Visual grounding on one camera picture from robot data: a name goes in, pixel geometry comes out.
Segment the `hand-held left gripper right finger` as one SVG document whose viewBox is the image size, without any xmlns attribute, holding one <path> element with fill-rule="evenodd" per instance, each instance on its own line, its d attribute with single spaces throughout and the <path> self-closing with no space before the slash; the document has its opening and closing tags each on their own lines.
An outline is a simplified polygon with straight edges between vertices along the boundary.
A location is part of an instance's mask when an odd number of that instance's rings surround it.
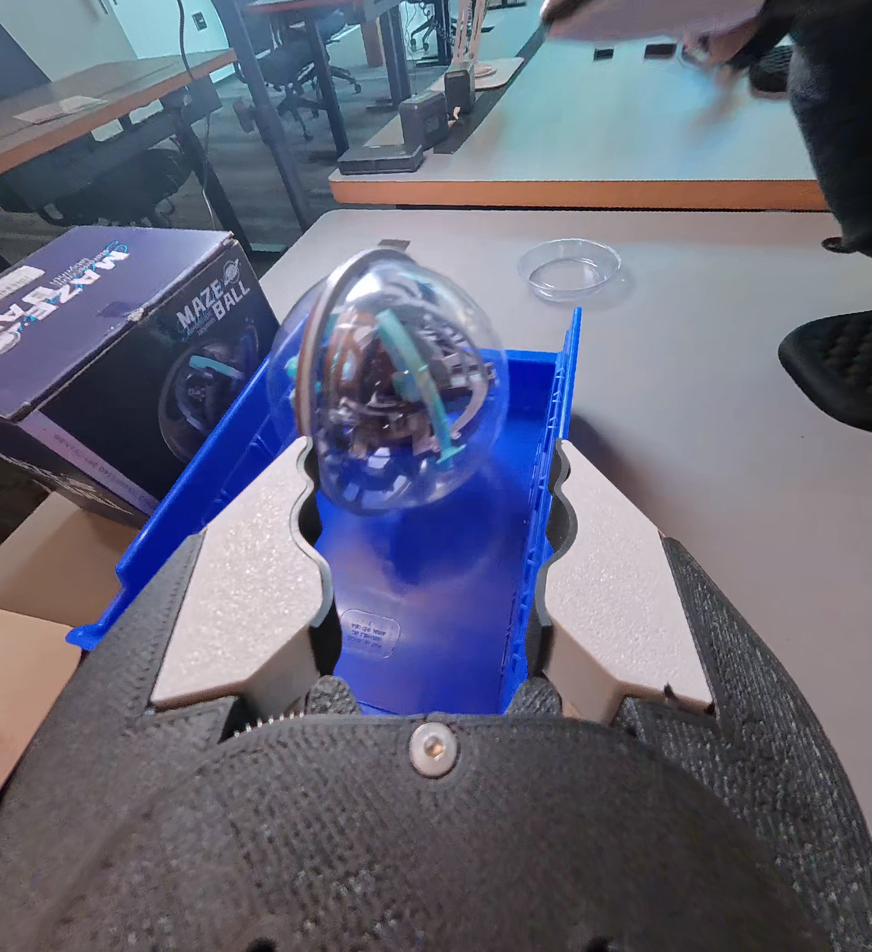
<svg viewBox="0 0 872 952">
<path fill-rule="evenodd" d="M 569 440 L 550 482 L 534 609 L 541 671 L 568 715 L 612 720 L 627 698 L 703 712 L 713 696 L 662 533 Z"/>
</svg>

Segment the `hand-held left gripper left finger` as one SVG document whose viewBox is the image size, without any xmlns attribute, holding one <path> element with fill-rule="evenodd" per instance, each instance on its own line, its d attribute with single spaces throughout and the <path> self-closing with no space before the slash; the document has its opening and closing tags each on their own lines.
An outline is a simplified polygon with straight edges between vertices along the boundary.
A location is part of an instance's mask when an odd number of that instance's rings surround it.
<svg viewBox="0 0 872 952">
<path fill-rule="evenodd" d="M 243 696 L 284 712 L 334 673 L 334 585 L 311 439 L 298 439 L 201 532 L 151 703 Z"/>
</svg>

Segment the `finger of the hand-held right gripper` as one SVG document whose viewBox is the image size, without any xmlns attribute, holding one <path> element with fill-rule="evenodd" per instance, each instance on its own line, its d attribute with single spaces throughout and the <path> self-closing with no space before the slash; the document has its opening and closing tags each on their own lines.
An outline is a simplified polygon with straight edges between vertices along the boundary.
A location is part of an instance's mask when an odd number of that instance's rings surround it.
<svg viewBox="0 0 872 952">
<path fill-rule="evenodd" d="M 763 1 L 546 1 L 549 38 L 596 43 L 722 34 L 757 18 Z"/>
</svg>

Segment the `blue plastic bin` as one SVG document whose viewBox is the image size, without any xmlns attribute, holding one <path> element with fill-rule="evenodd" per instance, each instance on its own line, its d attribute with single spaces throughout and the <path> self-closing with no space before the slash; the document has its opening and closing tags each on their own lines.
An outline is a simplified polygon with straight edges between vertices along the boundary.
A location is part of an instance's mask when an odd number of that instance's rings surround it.
<svg viewBox="0 0 872 952">
<path fill-rule="evenodd" d="M 359 517 L 318 494 L 341 677 L 371 713 L 494 715 L 527 676 L 525 628 L 546 538 L 549 471 L 566 436 L 583 326 L 561 351 L 507 351 L 509 406 L 486 468 L 430 506 Z M 187 536 L 297 435 L 272 419 L 262 363 L 116 566 L 120 591 L 66 641 L 93 650 Z"/>
</svg>

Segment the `clear plastic maze ball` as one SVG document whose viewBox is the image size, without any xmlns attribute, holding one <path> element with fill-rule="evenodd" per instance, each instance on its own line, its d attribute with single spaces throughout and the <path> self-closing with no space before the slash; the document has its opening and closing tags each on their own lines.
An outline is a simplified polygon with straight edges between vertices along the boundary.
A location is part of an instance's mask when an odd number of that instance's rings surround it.
<svg viewBox="0 0 872 952">
<path fill-rule="evenodd" d="M 508 359 L 451 279 L 378 245 L 300 302 L 296 355 L 278 358 L 323 493 L 360 516 L 441 502 L 490 462 Z"/>
</svg>

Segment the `person's right forearm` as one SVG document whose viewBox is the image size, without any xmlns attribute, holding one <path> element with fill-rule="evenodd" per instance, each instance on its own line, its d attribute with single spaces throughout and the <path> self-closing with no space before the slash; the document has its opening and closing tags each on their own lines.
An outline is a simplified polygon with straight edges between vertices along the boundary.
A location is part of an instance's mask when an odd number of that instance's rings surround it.
<svg viewBox="0 0 872 952">
<path fill-rule="evenodd" d="M 791 108 L 841 250 L 872 259 L 872 1 L 811 2 L 794 26 Z"/>
</svg>

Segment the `grey desk with wooden edge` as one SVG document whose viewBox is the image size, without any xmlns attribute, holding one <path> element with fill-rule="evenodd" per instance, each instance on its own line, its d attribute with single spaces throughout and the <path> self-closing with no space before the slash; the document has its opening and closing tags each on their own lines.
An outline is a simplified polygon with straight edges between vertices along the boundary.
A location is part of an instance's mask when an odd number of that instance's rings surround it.
<svg viewBox="0 0 872 952">
<path fill-rule="evenodd" d="M 342 205 L 825 211 L 789 106 L 722 84 L 646 41 L 596 60 L 543 41 L 487 115 L 415 173 L 329 183 Z"/>
</svg>

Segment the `white figure stand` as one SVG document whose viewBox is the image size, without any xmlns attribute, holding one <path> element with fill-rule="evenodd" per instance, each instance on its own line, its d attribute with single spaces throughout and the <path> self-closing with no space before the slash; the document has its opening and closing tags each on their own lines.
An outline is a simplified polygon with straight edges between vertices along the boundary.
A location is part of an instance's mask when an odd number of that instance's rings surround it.
<svg viewBox="0 0 872 952">
<path fill-rule="evenodd" d="M 447 73 L 469 69 L 479 93 L 502 89 L 531 58 L 533 2 L 450 2 L 456 14 Z"/>
</svg>

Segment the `black charger block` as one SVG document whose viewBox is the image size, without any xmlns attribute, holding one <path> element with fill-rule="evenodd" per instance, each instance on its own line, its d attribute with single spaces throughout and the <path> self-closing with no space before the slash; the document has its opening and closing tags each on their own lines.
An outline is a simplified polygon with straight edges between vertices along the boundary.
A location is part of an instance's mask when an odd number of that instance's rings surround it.
<svg viewBox="0 0 872 952">
<path fill-rule="evenodd" d="M 444 142 L 450 123 L 471 114 L 476 104 L 476 68 L 470 60 L 451 66 L 442 87 L 427 89 L 398 106 L 406 153 L 423 153 Z"/>
</svg>

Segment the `instruction sheet on stand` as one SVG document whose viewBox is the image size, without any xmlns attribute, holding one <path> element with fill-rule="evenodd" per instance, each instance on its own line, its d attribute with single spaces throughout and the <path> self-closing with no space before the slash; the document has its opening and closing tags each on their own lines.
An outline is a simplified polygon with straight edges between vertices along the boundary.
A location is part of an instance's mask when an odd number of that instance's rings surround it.
<svg viewBox="0 0 872 952">
<path fill-rule="evenodd" d="M 137 532 L 52 494 L 0 544 L 0 792 L 78 665 L 66 636 L 117 595 Z"/>
</svg>

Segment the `flat black box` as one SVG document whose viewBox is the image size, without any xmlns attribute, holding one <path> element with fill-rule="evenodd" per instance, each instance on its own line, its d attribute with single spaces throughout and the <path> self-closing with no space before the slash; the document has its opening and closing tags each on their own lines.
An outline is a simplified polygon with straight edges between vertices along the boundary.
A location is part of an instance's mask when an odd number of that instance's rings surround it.
<svg viewBox="0 0 872 952">
<path fill-rule="evenodd" d="M 425 158 L 422 146 L 406 149 L 403 143 L 362 145 L 347 149 L 337 168 L 345 176 L 415 173 Z"/>
</svg>

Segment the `dark blue cardboard box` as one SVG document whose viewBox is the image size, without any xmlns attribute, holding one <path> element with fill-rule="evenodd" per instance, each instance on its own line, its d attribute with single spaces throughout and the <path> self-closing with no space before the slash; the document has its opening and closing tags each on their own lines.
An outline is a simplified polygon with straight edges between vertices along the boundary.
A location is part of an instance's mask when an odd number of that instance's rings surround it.
<svg viewBox="0 0 872 952">
<path fill-rule="evenodd" d="M 229 232 L 73 228 L 0 275 L 0 458 L 139 529 L 278 328 Z"/>
</svg>

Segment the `black mesh pad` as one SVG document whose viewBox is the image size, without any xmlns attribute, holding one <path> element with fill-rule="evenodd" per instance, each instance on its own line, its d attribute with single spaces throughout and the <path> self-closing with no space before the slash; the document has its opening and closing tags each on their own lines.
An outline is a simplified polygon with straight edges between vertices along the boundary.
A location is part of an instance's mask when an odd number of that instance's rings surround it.
<svg viewBox="0 0 872 952">
<path fill-rule="evenodd" d="M 796 327 L 780 342 L 777 355 L 817 409 L 872 433 L 872 310 Z"/>
</svg>

